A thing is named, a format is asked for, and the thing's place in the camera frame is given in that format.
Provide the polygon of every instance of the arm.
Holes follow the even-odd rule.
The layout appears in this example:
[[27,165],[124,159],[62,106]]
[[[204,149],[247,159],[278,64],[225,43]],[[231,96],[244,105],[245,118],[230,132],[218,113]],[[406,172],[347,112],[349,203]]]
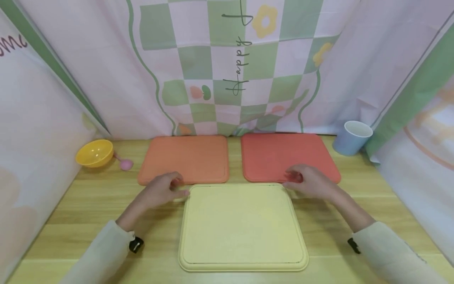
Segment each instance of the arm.
[[116,222],[107,223],[60,283],[105,283],[126,259],[129,242],[134,240],[133,230],[140,217],[150,208],[189,195],[187,190],[171,190],[182,180],[182,176],[177,172],[163,174],[153,179]]
[[376,222],[344,190],[307,165],[287,170],[284,186],[334,205],[354,232],[353,239],[371,268],[392,284],[447,283],[389,227]]

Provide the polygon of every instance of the bowl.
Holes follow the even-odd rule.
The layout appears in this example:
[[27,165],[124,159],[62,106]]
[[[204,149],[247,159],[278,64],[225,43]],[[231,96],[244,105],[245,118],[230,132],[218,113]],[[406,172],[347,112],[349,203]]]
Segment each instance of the bowl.
[[114,155],[114,145],[109,140],[100,139],[86,144],[76,154],[76,162],[88,168],[106,165]]

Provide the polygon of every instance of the white sleeve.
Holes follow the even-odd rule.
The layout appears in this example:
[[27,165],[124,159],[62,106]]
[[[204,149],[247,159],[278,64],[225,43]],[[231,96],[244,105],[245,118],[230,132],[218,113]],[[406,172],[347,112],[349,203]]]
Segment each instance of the white sleeve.
[[375,273],[391,284],[448,283],[381,222],[354,233],[353,240]]
[[109,221],[60,283],[106,282],[125,260],[129,242],[132,240],[134,240],[134,232],[125,232],[114,221]]

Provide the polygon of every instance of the red cutting board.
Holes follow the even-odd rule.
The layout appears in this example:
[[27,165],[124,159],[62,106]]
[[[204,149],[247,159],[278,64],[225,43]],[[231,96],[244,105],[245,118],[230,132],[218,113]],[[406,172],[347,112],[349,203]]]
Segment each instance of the red cutting board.
[[294,164],[316,167],[335,183],[341,174],[316,134],[245,134],[241,137],[243,175],[250,182],[285,182]]
[[162,136],[150,142],[137,176],[147,185],[156,176],[177,171],[186,184],[216,184],[228,180],[227,139],[220,135]]

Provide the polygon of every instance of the backdrop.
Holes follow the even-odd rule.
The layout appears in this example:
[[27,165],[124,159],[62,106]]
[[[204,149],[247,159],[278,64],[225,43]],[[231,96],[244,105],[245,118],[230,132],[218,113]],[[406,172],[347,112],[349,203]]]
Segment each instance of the backdrop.
[[454,265],[454,76],[376,157],[382,175]]
[[[451,0],[17,2],[119,139],[372,124],[454,10]],[[405,98],[415,113],[425,99]]]
[[96,128],[0,10],[0,283],[80,169]]

